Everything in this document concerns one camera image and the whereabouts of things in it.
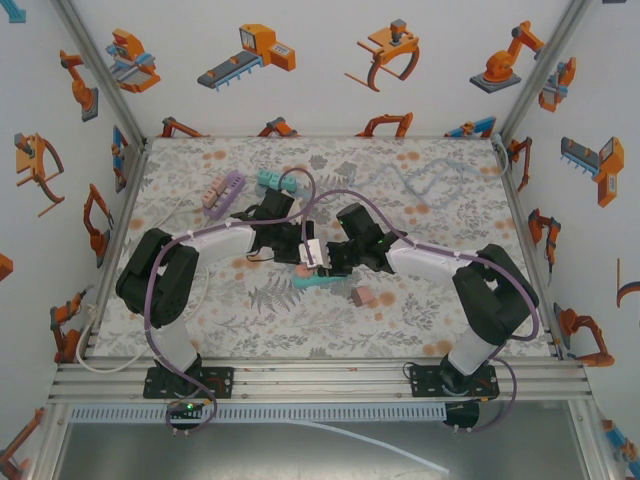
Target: floral tablecloth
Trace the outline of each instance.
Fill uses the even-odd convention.
[[[361,138],[232,138],[158,139],[152,144],[138,192],[117,274],[143,233],[175,208],[161,227],[172,234],[204,226],[200,196],[213,177],[233,169],[247,177],[247,185],[229,213],[259,203],[258,170],[307,169],[319,192],[354,188],[372,199],[396,227],[428,242],[460,250],[478,250],[488,243],[502,245],[526,275],[508,201],[499,179],[464,174],[459,195],[444,209],[430,208],[455,192],[458,173],[442,175],[424,201],[409,192],[398,174],[410,175],[430,161],[446,157],[483,173],[499,174],[487,140],[361,139]],[[438,163],[412,179],[421,191],[445,165]],[[303,174],[298,184],[308,186]],[[310,219],[316,236],[344,240],[335,214],[354,202],[336,197],[319,206]],[[268,252],[262,252],[267,258]],[[344,281],[299,290],[292,285],[293,267],[273,262],[229,258],[196,274],[189,305],[197,312],[187,328],[204,356],[241,357],[408,357],[442,356],[467,328],[466,317],[453,290],[419,278],[373,273],[358,268]],[[376,295],[365,307],[349,301],[351,290],[369,286]],[[531,331],[531,320],[519,330]],[[94,350],[96,356],[130,356],[146,347],[142,318],[130,313],[113,292],[108,300]],[[548,356],[539,338],[509,342],[506,355]]]

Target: white wall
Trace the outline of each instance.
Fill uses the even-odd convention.
[[[60,49],[77,49],[50,2],[19,3],[27,11],[25,24],[9,24],[4,11],[0,15],[0,252],[14,262],[14,272],[0,282],[0,447],[47,398],[55,371],[49,309],[89,283],[98,285],[101,271],[82,223],[89,183],[98,187],[116,221],[125,195],[114,189],[111,132],[117,122],[111,108],[101,95],[98,117],[82,123],[71,76],[59,58]],[[88,86],[96,86],[85,67],[78,70]],[[49,204],[44,194],[33,182],[16,186],[26,176],[15,171],[13,136],[19,132],[49,140],[65,168],[50,183],[65,200],[41,218],[38,212]],[[44,162],[47,173],[55,171],[48,154]],[[106,228],[97,208],[92,218]]]
[[[174,116],[215,135],[255,135],[267,121],[283,116],[301,134],[354,135],[384,113],[414,112],[413,135],[443,135],[466,121],[495,115],[503,120],[522,85],[491,95],[469,83],[487,59],[506,49],[511,29],[522,21],[548,40],[567,1],[486,0],[75,0],[78,12],[104,52],[122,28],[136,35],[154,55],[162,80],[149,90],[123,96],[145,135],[160,133],[161,121]],[[350,80],[344,72],[366,78],[371,54],[358,47],[373,32],[397,18],[420,37],[421,58],[404,82],[380,71],[380,93]],[[296,50],[297,68],[275,66],[245,73],[219,92],[197,78],[241,50],[238,28],[262,23],[280,42]],[[396,71],[401,66],[394,65]],[[515,72],[526,78],[535,61],[523,49]],[[392,133],[393,127],[380,128]]]
[[[539,207],[562,223],[551,292],[563,308],[591,315],[600,324],[616,363],[588,369],[598,405],[632,441],[640,442],[640,295],[629,294],[616,307],[616,258],[622,259],[622,284],[640,280],[640,64],[635,51],[640,4],[594,2],[561,60],[577,58],[569,96],[552,114],[532,107],[516,138],[533,139],[531,181],[520,194],[526,213]],[[612,136],[625,150],[618,175],[618,196],[608,206],[597,204],[597,185],[560,160],[560,140],[569,137],[599,151]],[[520,179],[522,162],[514,176]],[[544,265],[542,248],[538,257]],[[595,344],[581,333],[572,339],[577,355],[592,353]]]

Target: gray floor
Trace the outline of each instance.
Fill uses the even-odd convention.
[[[450,470],[331,432],[293,425],[217,425],[173,438],[161,425],[76,425],[64,480],[563,480],[584,479],[563,404],[519,403],[497,428],[454,436],[436,423],[336,426],[385,441]]]

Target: black mounting plate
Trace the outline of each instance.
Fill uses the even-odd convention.
[[[443,385],[440,378],[439,365],[411,365],[408,367],[411,394],[417,398],[488,398],[490,400],[500,395],[496,369],[491,365],[481,366],[473,378],[469,380],[469,388],[462,395],[452,394]]]
[[[233,390],[233,372],[231,367],[201,367],[198,379],[205,387],[215,394],[216,398],[231,398]],[[167,370],[163,367],[151,367],[147,370],[144,381],[143,398],[175,400],[180,398],[173,391],[167,389]],[[198,392],[190,398],[209,398],[205,392]]]

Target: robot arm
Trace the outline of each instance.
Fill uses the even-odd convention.
[[[248,210],[252,211],[253,217],[247,212],[234,217],[240,220],[285,218],[292,203],[292,198],[268,189],[263,203]],[[440,376],[448,391],[454,394],[466,392],[476,371],[529,316],[527,305],[515,287],[484,265],[460,259],[457,255],[445,257],[414,248],[392,232],[383,233],[358,203],[343,209],[337,218],[349,240],[326,244],[327,252],[326,255],[323,252],[323,256],[328,258],[329,264],[318,267],[318,275],[347,276],[354,267],[364,265],[376,272],[415,275],[456,289],[470,327],[443,359]],[[198,360],[184,322],[176,321],[187,304],[197,265],[245,255],[262,247],[273,249],[276,262],[299,264],[302,228],[292,223],[234,225],[231,220],[226,227],[170,249],[163,259],[161,266],[166,268],[157,277],[151,303],[151,333],[163,357],[182,372]],[[307,223],[306,236],[313,237],[311,222]],[[144,310],[151,266],[169,241],[169,234],[159,229],[149,230],[118,279],[116,293],[132,312]],[[537,306],[538,298],[533,289],[501,247],[488,245],[472,255],[491,260],[507,270]],[[494,281],[497,286],[491,288],[487,282]]]

